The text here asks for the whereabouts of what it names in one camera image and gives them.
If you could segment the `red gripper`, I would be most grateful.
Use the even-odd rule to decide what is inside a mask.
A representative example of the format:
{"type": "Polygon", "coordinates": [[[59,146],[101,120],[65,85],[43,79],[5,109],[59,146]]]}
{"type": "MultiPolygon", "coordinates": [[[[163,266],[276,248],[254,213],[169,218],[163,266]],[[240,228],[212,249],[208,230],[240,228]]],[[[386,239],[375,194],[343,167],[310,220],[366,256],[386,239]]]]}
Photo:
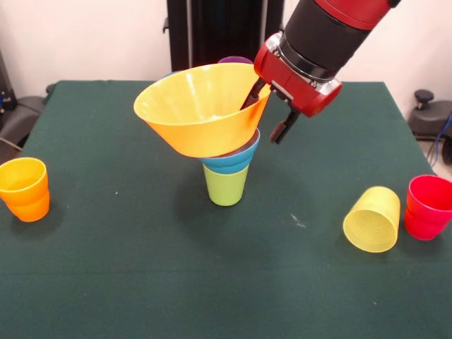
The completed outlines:
{"type": "Polygon", "coordinates": [[[336,78],[321,79],[297,70],[281,49],[283,33],[271,35],[260,48],[254,70],[260,76],[244,100],[241,110],[259,100],[263,87],[269,84],[277,94],[287,100],[292,110],[270,135],[270,141],[280,144],[299,118],[299,112],[307,117],[320,113],[341,91],[343,84],[336,78]]]}

